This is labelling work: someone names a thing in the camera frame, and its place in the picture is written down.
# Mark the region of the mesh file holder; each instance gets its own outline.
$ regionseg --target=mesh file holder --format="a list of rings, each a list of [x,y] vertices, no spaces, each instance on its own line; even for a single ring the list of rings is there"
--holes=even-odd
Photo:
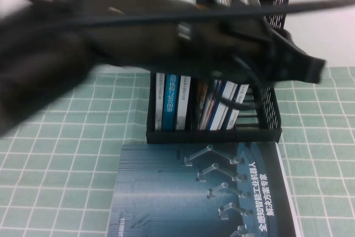
[[[260,0],[263,5],[283,5],[288,0]],[[267,18],[270,25],[283,28],[285,16]],[[155,77],[150,76],[150,98],[146,125],[146,140],[150,144],[164,143],[225,143],[225,142],[278,142],[281,137],[281,117],[273,87],[250,86],[244,102],[261,102],[262,105],[251,112],[241,112],[238,120],[254,120],[252,123],[238,123],[231,130],[196,130],[194,125],[196,80],[191,80],[190,99],[187,108],[185,130],[165,132],[155,131]]]

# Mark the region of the green cutting mat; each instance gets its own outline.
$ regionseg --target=green cutting mat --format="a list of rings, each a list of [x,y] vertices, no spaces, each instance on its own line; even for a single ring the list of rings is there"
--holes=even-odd
[[[355,232],[353,77],[276,89],[304,237]],[[120,147],[145,142],[148,97],[148,74],[98,75],[0,140],[0,236],[106,236]]]

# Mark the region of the black cable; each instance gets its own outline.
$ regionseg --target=black cable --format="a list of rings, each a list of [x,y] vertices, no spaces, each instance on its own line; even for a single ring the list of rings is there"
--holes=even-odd
[[[157,14],[131,14],[128,16],[95,16],[64,19],[56,23],[44,23],[41,26],[29,28],[23,36],[15,37],[15,40],[2,41],[0,53],[8,46],[14,46],[17,41],[29,40],[42,34],[55,31],[77,30],[82,28],[99,27],[128,27],[147,24],[176,23],[176,22],[202,22],[217,19],[253,19],[279,14],[296,14],[302,12],[321,11],[355,5],[355,0],[324,0],[301,2],[287,6],[245,6],[243,8],[208,9],[194,11],[173,11]]]

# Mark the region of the book cover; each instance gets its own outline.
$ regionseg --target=book cover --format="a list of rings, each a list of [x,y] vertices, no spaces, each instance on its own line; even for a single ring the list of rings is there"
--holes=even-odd
[[[220,82],[221,80],[215,80],[214,81],[214,87],[216,87],[217,92],[219,92],[220,88]],[[206,98],[206,104],[204,104],[204,113],[202,115],[202,120],[199,129],[200,130],[205,130],[207,127],[207,124],[210,119],[211,111],[213,109],[213,106],[215,104],[215,99],[213,98],[212,93],[210,93],[207,98]]]
[[[219,89],[219,93],[222,94],[225,87],[226,87],[226,84],[227,82],[223,82],[223,81],[220,81],[220,89]],[[210,115],[210,119],[207,123],[207,126],[206,126],[206,129],[207,130],[211,130],[211,126],[212,126],[212,123],[215,119],[218,119],[216,117],[216,113],[217,113],[217,109],[218,109],[218,106],[219,106],[220,102],[218,100],[215,99],[215,103],[214,103],[214,106],[211,110],[211,115]]]
[[[176,130],[184,130],[189,103],[191,77],[180,77],[179,99],[177,102]]]
[[[230,94],[230,97],[229,97],[230,101],[233,100],[233,97],[234,97],[234,94],[235,94],[235,91],[237,90],[237,88],[238,88],[238,84],[234,84],[233,90],[232,90],[232,92]],[[223,125],[223,122],[224,122],[224,120],[225,120],[225,118],[227,116],[228,110],[229,110],[229,108],[225,105],[221,121],[220,121],[220,123],[218,125],[218,130],[222,129],[222,125]]]
[[[301,237],[276,143],[124,145],[108,237]]]
[[[207,89],[208,85],[206,82],[199,81],[199,84],[201,85],[200,88],[200,93],[197,96],[197,105],[196,105],[196,117],[195,117],[195,124],[197,125],[197,128],[199,128],[201,124],[201,118],[202,118],[202,113],[204,111],[204,105],[205,105],[205,99],[207,95]]]
[[[157,73],[155,81],[155,130],[161,130],[163,122],[164,81],[165,74]]]
[[[234,83],[224,81],[222,83],[221,92],[220,92],[222,97],[225,99],[230,99],[234,86],[235,86]],[[216,102],[216,105],[215,105],[216,113],[213,118],[213,121],[211,122],[209,130],[218,130],[218,127],[219,127],[219,124],[222,120],[225,108],[226,108],[226,105],[224,105],[223,103],[220,103],[219,101]]]
[[[174,129],[176,95],[178,94],[179,77],[173,74],[166,75],[164,111],[163,111],[163,130]]]
[[[237,98],[235,100],[236,103],[243,103],[245,95],[246,95],[246,92],[248,91],[248,87],[249,87],[248,84],[240,85],[240,88],[239,88],[239,91],[238,91],[238,95],[237,95]],[[237,109],[232,109],[231,110],[230,116],[226,117],[226,119],[228,119],[228,121],[226,123],[226,126],[225,126],[226,128],[225,129],[231,130],[231,129],[234,128],[234,125],[235,125],[235,123],[237,121],[238,114],[239,114],[239,110],[237,110]]]

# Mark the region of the blurry black object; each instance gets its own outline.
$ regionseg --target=blurry black object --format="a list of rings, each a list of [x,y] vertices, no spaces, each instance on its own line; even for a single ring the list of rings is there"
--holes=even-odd
[[[28,8],[0,21],[0,134],[102,63],[260,87],[282,80],[318,83],[325,61],[265,27],[264,16],[355,2],[288,9],[206,2],[198,9],[178,0],[30,1]]]

